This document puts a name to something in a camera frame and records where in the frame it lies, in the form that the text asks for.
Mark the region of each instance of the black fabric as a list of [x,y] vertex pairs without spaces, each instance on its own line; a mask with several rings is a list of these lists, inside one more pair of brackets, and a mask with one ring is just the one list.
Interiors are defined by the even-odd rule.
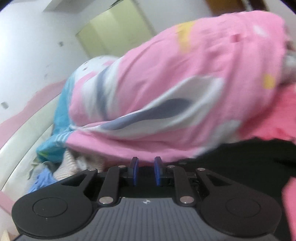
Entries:
[[[188,172],[203,167],[229,179],[272,196],[283,206],[281,191],[291,176],[296,176],[296,145],[282,140],[252,139],[224,144],[196,159],[181,160],[176,165]],[[291,240],[283,213],[275,236]]]

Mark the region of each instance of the blue fabric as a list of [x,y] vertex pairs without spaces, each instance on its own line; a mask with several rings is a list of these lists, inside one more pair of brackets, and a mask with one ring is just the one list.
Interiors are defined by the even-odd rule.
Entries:
[[37,156],[40,161],[51,161],[61,163],[66,150],[65,143],[69,135],[73,132],[70,128],[72,121],[68,115],[68,109],[71,103],[72,91],[75,81],[75,72],[67,80],[60,98],[57,109],[54,114],[54,130],[52,136],[39,147],[37,147]]
[[28,193],[35,192],[40,188],[47,187],[53,183],[56,183],[57,180],[52,176],[51,171],[46,167],[36,178],[36,182],[30,188]]

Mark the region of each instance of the blanket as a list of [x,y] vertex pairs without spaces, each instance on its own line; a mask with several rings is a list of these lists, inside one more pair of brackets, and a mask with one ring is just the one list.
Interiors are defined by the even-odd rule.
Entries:
[[147,163],[213,149],[269,106],[286,41],[277,15],[242,12],[176,25],[121,58],[91,59],[68,79],[38,156],[61,162],[68,147]]

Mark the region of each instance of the white spot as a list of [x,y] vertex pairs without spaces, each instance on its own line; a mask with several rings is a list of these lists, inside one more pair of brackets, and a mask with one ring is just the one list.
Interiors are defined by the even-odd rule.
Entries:
[[258,25],[253,26],[254,32],[262,37],[267,38],[268,34]]
[[148,205],[149,203],[151,203],[151,201],[148,200],[148,199],[146,199],[146,200],[143,201],[143,203],[145,203],[146,205]]

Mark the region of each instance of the yellow patch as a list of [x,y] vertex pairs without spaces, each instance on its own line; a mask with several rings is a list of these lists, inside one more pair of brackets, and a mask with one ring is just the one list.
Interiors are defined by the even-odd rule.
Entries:
[[276,86],[275,78],[270,74],[264,74],[263,87],[267,90],[271,90]]
[[182,52],[190,51],[190,33],[195,21],[181,23],[177,25],[178,42]]

